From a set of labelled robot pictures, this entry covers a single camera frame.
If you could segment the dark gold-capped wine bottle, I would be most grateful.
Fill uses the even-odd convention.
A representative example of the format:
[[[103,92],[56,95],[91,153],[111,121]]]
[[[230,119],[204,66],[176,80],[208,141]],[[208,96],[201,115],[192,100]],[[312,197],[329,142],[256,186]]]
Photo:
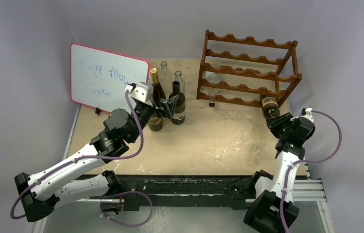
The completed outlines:
[[[160,103],[161,99],[166,99],[166,95],[159,81],[158,70],[156,68],[151,68],[150,74],[152,78],[152,84],[154,87],[153,99],[155,102]]]

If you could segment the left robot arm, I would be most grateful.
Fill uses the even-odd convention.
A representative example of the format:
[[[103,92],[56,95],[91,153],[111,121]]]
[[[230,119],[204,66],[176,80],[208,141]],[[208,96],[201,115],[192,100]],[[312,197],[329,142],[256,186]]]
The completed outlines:
[[[143,128],[154,115],[172,118],[178,96],[159,102],[133,98],[131,112],[113,110],[104,121],[104,129],[74,155],[33,175],[15,176],[18,197],[10,210],[11,219],[26,218],[36,222],[56,208],[85,198],[116,198],[124,191],[117,175],[110,170],[93,178],[79,180],[86,172],[113,160],[130,159],[140,154],[144,145]]]

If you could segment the clear slim glass bottle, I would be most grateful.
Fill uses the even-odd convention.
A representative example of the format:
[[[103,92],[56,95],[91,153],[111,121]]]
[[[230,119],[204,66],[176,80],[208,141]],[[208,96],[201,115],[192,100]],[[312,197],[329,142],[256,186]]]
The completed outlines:
[[[162,61],[160,63],[160,70],[158,72],[159,81],[162,85],[164,93],[166,96],[169,96],[172,92],[172,73],[168,69],[168,63],[166,61]]]

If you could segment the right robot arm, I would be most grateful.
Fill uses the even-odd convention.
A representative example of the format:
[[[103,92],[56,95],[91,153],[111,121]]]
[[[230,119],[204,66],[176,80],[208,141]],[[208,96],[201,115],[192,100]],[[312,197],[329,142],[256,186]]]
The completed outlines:
[[[247,207],[243,221],[259,233],[283,233],[299,214],[294,205],[294,184],[299,161],[305,157],[303,144],[312,136],[315,124],[309,110],[300,116],[286,113],[268,118],[266,124],[278,139],[277,168],[273,175],[263,170],[254,173],[248,190],[256,199]]]

